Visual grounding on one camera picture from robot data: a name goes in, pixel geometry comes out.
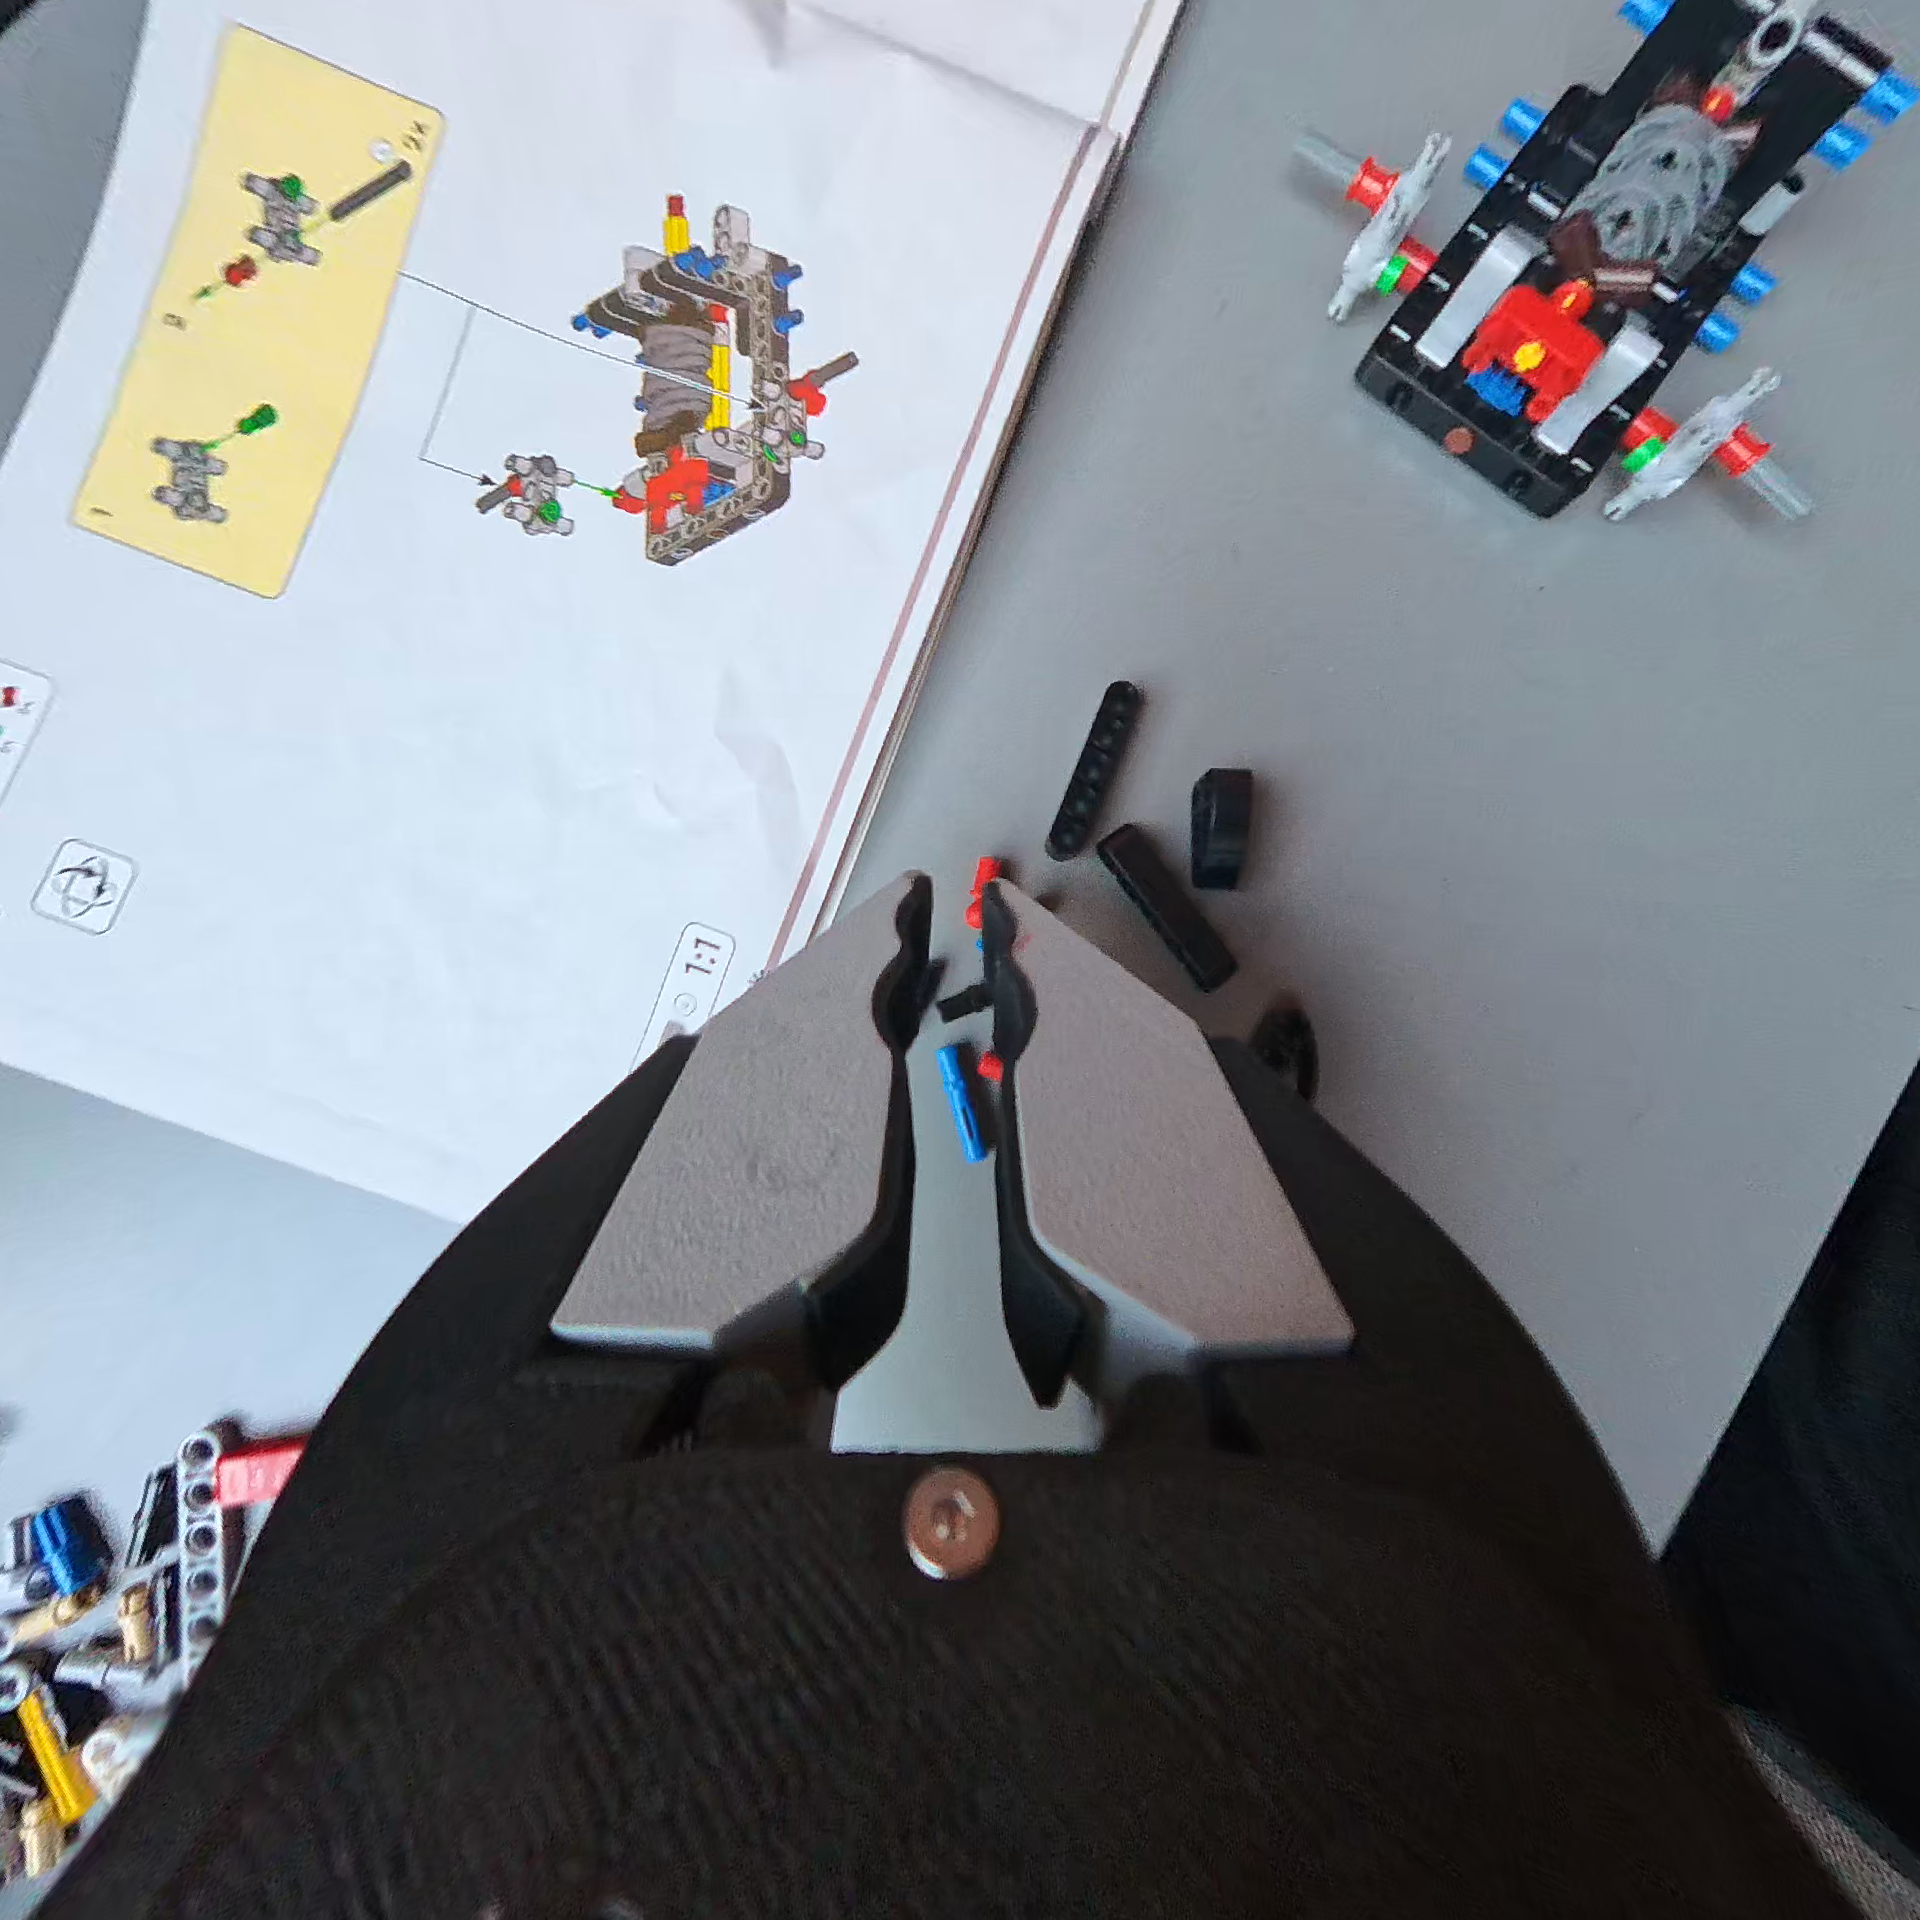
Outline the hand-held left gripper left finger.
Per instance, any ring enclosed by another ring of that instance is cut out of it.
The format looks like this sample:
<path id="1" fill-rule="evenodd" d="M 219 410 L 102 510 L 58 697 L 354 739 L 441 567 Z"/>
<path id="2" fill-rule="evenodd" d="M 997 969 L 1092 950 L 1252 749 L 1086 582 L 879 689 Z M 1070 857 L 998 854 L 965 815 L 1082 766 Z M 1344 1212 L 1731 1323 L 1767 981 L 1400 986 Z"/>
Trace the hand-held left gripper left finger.
<path id="1" fill-rule="evenodd" d="M 762 1368 L 834 1395 L 906 1301 L 934 886 L 904 873 L 693 1041 L 563 1294 L 570 1347 Z"/>

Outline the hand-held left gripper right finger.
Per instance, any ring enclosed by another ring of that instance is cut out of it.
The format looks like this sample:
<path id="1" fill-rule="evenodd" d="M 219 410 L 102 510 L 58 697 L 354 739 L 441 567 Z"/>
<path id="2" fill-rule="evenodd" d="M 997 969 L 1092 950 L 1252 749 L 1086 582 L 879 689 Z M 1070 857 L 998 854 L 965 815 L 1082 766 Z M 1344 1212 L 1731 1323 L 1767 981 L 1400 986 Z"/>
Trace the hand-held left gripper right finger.
<path id="1" fill-rule="evenodd" d="M 980 899 L 1002 1320 L 1031 1398 L 1344 1356 L 1357 1327 L 1208 1037 L 1019 884 Z"/>

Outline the small black oval lego piece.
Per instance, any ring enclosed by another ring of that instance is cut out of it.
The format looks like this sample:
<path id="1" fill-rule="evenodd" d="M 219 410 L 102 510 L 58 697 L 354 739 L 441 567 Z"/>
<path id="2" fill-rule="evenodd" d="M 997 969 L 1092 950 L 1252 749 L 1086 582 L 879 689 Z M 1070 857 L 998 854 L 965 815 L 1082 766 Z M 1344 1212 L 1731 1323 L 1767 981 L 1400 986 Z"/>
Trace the small black oval lego piece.
<path id="1" fill-rule="evenodd" d="M 1256 1020 L 1252 1057 L 1302 1103 L 1315 1104 L 1323 1083 L 1323 1048 L 1312 1018 L 1296 999 L 1278 999 Z"/>

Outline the cluster of small lego pins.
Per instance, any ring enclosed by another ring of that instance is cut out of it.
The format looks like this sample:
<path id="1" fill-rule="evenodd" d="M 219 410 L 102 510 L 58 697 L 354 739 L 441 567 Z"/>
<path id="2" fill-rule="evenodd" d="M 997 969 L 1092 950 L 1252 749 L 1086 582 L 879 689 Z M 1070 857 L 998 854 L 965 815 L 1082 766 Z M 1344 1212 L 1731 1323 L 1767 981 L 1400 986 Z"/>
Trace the cluster of small lego pins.
<path id="1" fill-rule="evenodd" d="M 1005 860 L 1005 874 L 998 880 L 1009 877 L 1009 862 L 1005 857 L 1000 859 Z M 943 986 L 933 1005 L 938 1020 L 934 1069 L 963 1156 L 970 1166 L 980 1166 L 993 1159 L 997 1147 L 995 1094 L 1000 1069 L 997 1066 L 995 1043 L 983 1038 L 986 1032 L 983 1022 L 995 1012 L 986 956 L 986 908 L 983 908 L 980 928 L 966 925 L 970 891 L 972 878 L 963 910 L 965 939 L 957 947 L 957 983 Z"/>

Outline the black five hole lego beam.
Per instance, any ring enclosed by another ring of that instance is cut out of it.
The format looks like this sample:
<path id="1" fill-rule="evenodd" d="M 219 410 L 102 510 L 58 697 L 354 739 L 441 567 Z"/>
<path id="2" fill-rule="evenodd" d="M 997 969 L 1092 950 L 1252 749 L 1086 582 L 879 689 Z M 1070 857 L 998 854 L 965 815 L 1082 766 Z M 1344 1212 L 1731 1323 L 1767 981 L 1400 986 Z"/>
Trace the black five hole lego beam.
<path id="1" fill-rule="evenodd" d="M 1109 684 L 1097 705 L 1086 739 L 1074 758 L 1066 788 L 1045 836 L 1055 862 L 1085 854 L 1094 840 L 1103 808 L 1130 745 L 1144 694 L 1130 680 Z"/>

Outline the pile of small lego pieces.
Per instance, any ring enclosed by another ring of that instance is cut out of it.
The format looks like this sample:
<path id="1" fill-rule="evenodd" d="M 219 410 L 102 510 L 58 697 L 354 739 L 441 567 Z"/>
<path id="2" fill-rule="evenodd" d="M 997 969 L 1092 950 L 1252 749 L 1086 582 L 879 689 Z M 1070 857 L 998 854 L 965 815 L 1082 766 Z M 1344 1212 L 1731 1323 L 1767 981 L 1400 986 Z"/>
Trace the pile of small lego pieces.
<path id="1" fill-rule="evenodd" d="M 219 1422 L 235 1429 L 230 1448 L 281 1436 L 311 1442 L 307 1429 L 261 1430 L 233 1416 L 200 1429 Z M 191 1433 L 146 1472 L 124 1517 L 83 1487 L 5 1514 L 5 1916 L 37 1913 L 197 1682 L 181 1686 L 176 1627 L 176 1461 Z M 276 1502 L 228 1513 L 236 1553 L 219 1634 Z"/>

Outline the black smooth long lego beam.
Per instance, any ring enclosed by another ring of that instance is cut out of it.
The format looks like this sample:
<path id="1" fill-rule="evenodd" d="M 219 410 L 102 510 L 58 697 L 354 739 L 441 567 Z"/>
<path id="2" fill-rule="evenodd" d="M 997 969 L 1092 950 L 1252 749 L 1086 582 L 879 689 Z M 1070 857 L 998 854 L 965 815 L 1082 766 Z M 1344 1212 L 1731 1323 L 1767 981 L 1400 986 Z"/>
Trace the black smooth long lego beam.
<path id="1" fill-rule="evenodd" d="M 1113 829 L 1099 839 L 1097 857 L 1201 994 L 1215 994 L 1234 978 L 1239 973 L 1234 950 L 1189 895 L 1144 829 L 1137 825 Z"/>

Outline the black short curved lego piece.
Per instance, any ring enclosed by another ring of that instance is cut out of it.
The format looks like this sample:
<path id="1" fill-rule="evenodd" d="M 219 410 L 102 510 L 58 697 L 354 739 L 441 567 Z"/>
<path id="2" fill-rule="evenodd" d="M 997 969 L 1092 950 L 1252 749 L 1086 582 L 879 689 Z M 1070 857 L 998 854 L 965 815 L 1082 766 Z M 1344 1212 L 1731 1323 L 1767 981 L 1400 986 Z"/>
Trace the black short curved lego piece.
<path id="1" fill-rule="evenodd" d="M 1241 886 L 1252 842 L 1256 781 L 1245 766 L 1215 766 L 1190 788 L 1189 871 L 1199 893 Z"/>

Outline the white lego instruction booklet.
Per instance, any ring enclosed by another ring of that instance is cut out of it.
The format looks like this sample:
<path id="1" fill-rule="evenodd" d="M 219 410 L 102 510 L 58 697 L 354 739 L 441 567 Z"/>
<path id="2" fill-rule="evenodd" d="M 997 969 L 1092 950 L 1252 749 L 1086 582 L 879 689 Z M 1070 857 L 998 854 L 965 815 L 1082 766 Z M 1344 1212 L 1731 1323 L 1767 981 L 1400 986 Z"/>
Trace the white lego instruction booklet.
<path id="1" fill-rule="evenodd" d="M 1180 4 L 146 4 L 5 1066 L 471 1218 L 846 886 Z"/>

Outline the light grey long lego liftarm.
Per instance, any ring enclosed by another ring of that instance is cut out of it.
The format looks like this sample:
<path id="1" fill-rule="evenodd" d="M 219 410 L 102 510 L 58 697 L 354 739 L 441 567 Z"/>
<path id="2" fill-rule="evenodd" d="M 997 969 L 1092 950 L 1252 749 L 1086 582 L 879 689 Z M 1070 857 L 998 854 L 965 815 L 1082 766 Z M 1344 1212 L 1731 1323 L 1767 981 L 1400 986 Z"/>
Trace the light grey long lego liftarm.
<path id="1" fill-rule="evenodd" d="M 176 1451 L 176 1650 L 188 1689 L 228 1620 L 235 1577 L 235 1520 L 223 1507 L 221 1468 L 235 1429 L 214 1422 L 191 1433 Z"/>

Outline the partly built lego car chassis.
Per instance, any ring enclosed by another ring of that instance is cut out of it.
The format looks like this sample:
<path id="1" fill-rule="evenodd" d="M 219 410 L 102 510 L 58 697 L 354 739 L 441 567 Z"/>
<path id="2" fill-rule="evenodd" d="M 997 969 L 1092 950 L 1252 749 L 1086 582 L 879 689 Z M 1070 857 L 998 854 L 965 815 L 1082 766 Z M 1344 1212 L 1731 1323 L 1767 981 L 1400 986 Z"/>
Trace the partly built lego car chassis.
<path id="1" fill-rule="evenodd" d="M 1844 172 L 1917 111 L 1917 82 L 1833 4 L 1619 12 L 1632 58 L 1548 108 L 1513 100 L 1500 145 L 1465 160 L 1477 202 L 1439 247 L 1416 229 L 1449 135 L 1404 167 L 1296 141 L 1296 164 L 1363 215 L 1329 318 L 1392 305 L 1357 387 L 1528 516 L 1558 516 L 1616 467 L 1609 522 L 1703 472 L 1804 520 L 1813 499 L 1754 424 L 1774 371 L 1682 418 L 1661 397 L 1690 355 L 1741 340 L 1739 311 L 1776 289 L 1764 241 L 1815 171 Z"/>

